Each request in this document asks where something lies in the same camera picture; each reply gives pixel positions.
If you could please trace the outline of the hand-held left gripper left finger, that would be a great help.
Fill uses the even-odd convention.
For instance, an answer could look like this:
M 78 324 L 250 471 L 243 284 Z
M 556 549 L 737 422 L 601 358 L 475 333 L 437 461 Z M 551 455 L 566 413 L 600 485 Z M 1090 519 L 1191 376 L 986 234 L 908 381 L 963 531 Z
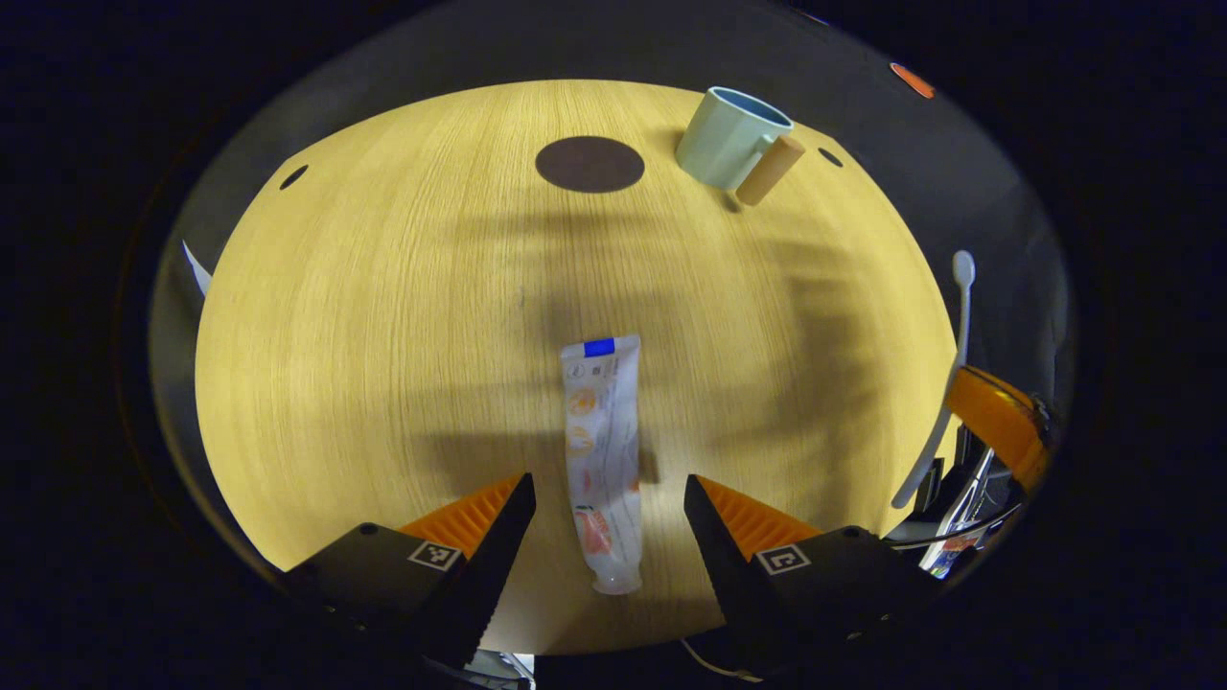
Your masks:
M 282 577 L 306 607 L 393 654 L 472 661 L 536 512 L 521 471 L 393 529 L 364 521 Z

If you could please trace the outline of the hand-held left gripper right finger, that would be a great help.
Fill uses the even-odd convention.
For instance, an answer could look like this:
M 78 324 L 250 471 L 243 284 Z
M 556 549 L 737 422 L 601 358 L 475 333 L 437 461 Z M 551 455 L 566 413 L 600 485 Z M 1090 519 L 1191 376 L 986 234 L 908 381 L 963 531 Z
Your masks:
M 942 581 L 867 530 L 818 530 L 692 474 L 683 513 L 740 658 L 755 676 L 833 664 L 937 600 Z

